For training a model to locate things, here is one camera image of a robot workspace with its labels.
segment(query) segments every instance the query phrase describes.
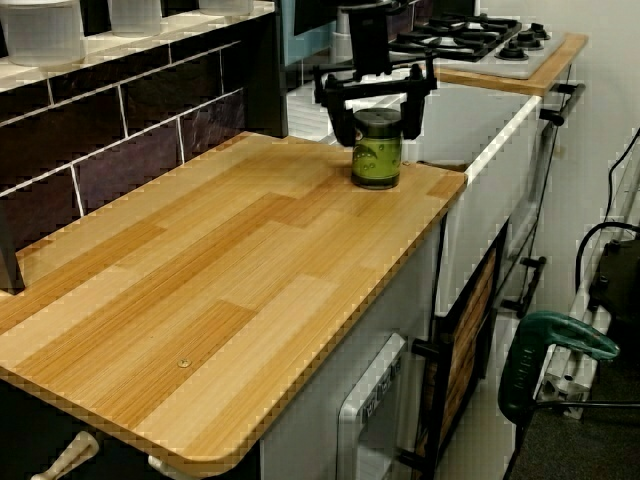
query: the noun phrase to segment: white container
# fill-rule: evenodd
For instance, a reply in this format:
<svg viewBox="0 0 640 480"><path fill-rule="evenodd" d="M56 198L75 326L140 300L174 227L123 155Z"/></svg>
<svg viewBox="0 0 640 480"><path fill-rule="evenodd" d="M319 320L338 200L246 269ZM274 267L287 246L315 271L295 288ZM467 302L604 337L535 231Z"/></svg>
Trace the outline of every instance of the white container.
<svg viewBox="0 0 640 480"><path fill-rule="evenodd" d="M162 31L160 0L109 0L111 30L119 37L151 37Z"/></svg>
<svg viewBox="0 0 640 480"><path fill-rule="evenodd" d="M253 0L198 0L200 11L205 15L228 17L249 15L253 12Z"/></svg>
<svg viewBox="0 0 640 480"><path fill-rule="evenodd" d="M79 0L0 0L0 21L17 65L62 65L87 54Z"/></svg>

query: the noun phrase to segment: green power drill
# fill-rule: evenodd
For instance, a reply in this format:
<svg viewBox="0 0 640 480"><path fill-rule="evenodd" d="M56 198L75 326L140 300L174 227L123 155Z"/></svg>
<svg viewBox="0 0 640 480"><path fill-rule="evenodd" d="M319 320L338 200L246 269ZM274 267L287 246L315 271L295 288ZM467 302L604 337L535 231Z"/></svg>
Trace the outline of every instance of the green power drill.
<svg viewBox="0 0 640 480"><path fill-rule="evenodd" d="M500 411L517 426L522 427L538 406L569 405L569 402L537 404L533 398L551 345L586 353L598 361L613 360L620 353L611 339L574 318L550 311L527 315L518 325L498 391Z"/></svg>

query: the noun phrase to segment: power cord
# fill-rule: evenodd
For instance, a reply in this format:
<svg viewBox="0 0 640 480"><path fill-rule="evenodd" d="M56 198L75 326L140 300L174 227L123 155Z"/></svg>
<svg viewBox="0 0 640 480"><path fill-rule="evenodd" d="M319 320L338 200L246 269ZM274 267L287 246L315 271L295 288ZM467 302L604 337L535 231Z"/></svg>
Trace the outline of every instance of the power cord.
<svg viewBox="0 0 640 480"><path fill-rule="evenodd" d="M604 221L607 221L607 218L609 217L609 212L611 212L611 205L613 204L613 171L618 168L618 166L624 161L624 159L627 157L627 155L629 154L629 152L633 149L633 147L636 144L636 141L638 140L638 137L640 137L640 128L638 128L636 130L635 135L633 136L633 139L631 140L631 143L629 144L629 146L627 147L627 149L624 151L624 153L622 154L622 156L620 157L620 159L614 163L611 168L609 169L609 196L607 199L607 211L604 214Z"/></svg>
<svg viewBox="0 0 640 480"><path fill-rule="evenodd" d="M589 232L587 232L585 237L582 239L582 242L580 242L580 247L578 248L578 253L576 254L576 277L575 277L576 292L580 288L580 281L582 278L582 255L584 254L584 250L587 247L587 243L589 243L589 240L591 239L591 237L593 237L595 233L597 233L598 231L604 228L609 228L609 227L623 228L625 230L631 230L635 233L640 234L640 227L631 225L630 223L623 223L623 222L602 222L596 225L595 227L593 227L591 230L589 230Z"/></svg>

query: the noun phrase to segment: plastic container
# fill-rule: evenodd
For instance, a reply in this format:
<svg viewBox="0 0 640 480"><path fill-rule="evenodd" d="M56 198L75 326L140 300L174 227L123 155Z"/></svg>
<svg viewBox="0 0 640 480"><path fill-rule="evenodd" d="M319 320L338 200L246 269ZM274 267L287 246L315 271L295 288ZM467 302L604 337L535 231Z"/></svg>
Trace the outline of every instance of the plastic container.
<svg viewBox="0 0 640 480"><path fill-rule="evenodd" d="M351 181L369 190L395 187L400 181L402 115L391 108L365 108L354 117Z"/></svg>
<svg viewBox="0 0 640 480"><path fill-rule="evenodd" d="M200 11L205 15L228 17L249 15L253 12L253 0L198 0Z"/></svg>
<svg viewBox="0 0 640 480"><path fill-rule="evenodd" d="M109 15L119 37L151 37L162 31L160 0L109 0Z"/></svg>
<svg viewBox="0 0 640 480"><path fill-rule="evenodd" d="M17 65L62 65L87 54L79 0L0 0L0 21Z"/></svg>

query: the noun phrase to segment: white wall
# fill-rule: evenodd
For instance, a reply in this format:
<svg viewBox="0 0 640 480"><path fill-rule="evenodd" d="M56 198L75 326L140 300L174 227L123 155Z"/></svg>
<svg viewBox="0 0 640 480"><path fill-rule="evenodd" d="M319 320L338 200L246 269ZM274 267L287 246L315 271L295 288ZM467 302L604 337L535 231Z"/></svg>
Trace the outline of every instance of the white wall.
<svg viewBox="0 0 640 480"><path fill-rule="evenodd" d="M606 209L607 169L640 126L640 2L481 0L480 8L524 21L534 16L553 30L589 35L571 75L587 92L560 129L536 243L536 253L549 264L534 308L567 312L578 245Z"/></svg>

